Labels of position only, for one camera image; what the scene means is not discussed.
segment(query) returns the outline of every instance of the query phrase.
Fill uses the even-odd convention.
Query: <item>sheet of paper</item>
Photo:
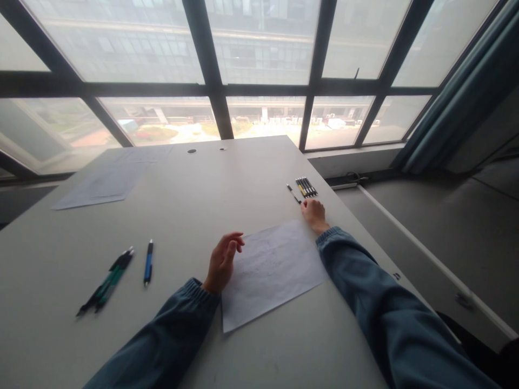
[[[172,148],[172,145],[165,145],[118,150],[52,209],[62,210],[126,199],[144,169],[164,158]]]
[[[222,293],[223,332],[232,331],[323,283],[328,274],[304,222],[293,220],[243,238]]]
[[[124,200],[148,164],[108,165],[92,173],[52,207],[54,210]]]
[[[173,145],[125,147],[109,163],[155,163],[169,154]]]

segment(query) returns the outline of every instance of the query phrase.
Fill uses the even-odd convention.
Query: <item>blue pen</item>
[[[153,239],[150,240],[148,244],[148,255],[146,256],[146,269],[144,270],[144,286],[148,286],[151,282],[151,269],[153,265],[151,264],[151,260],[153,259]]]

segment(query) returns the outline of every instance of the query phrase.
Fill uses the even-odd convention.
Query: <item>blue curtain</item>
[[[509,0],[418,123],[391,167],[445,166],[519,83],[519,0]]]

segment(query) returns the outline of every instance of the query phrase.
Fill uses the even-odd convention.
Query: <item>black window frame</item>
[[[392,86],[407,53],[427,17],[434,0],[412,0],[400,30],[377,79],[344,79],[322,77],[337,0],[322,0],[315,34],[314,51],[308,85],[224,85],[220,76],[209,16],[204,0],[182,0],[205,84],[180,83],[108,83],[83,81],[58,47],[33,19],[19,0],[2,0],[0,13],[28,46],[49,68],[50,72],[0,71],[0,98],[81,98],[123,147],[135,144],[117,121],[99,102],[100,97],[209,97],[221,139],[233,139],[227,97],[302,96],[305,97],[299,149],[301,152],[345,150],[406,142],[416,124],[443,91],[482,34],[501,11],[507,0],[499,0],[490,15],[462,52],[438,87]],[[400,140],[363,145],[366,135],[387,96],[431,96],[420,114]],[[349,146],[306,150],[308,128],[316,96],[374,96],[355,143]],[[28,166],[0,150],[0,167],[20,180],[51,178],[39,175]]]

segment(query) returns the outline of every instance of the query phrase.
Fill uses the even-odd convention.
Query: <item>right hand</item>
[[[237,252],[242,252],[245,242],[243,232],[231,232],[225,234],[211,253],[209,272],[202,289],[209,293],[219,294],[229,283],[234,269],[233,260]]]
[[[324,218],[324,206],[319,200],[308,199],[301,203],[301,213],[317,235],[330,229]]]

